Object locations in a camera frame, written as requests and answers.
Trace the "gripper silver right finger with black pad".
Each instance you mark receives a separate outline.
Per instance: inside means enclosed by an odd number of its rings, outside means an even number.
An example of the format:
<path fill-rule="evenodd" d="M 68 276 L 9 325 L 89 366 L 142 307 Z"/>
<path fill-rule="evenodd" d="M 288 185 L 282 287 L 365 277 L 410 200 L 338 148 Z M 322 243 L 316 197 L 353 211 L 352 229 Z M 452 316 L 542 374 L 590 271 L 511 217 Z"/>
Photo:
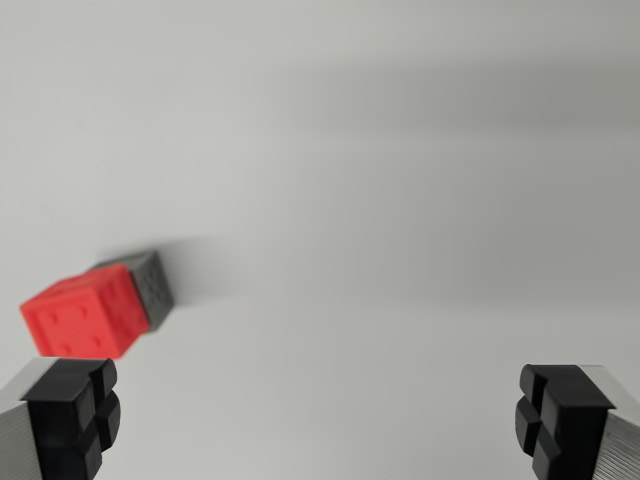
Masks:
<path fill-rule="evenodd" d="M 525 365 L 515 433 L 538 479 L 639 477 L 639 401 L 598 365 Z"/>

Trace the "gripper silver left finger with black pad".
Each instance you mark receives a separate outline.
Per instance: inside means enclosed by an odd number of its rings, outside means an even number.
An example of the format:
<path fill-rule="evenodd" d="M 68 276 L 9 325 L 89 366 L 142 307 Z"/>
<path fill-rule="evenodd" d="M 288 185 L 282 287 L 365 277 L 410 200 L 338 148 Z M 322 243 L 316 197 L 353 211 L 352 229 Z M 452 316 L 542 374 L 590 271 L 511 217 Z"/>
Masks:
<path fill-rule="evenodd" d="M 1 477 L 96 477 L 116 441 L 120 400 L 111 359 L 37 357 L 1 388 Z"/>

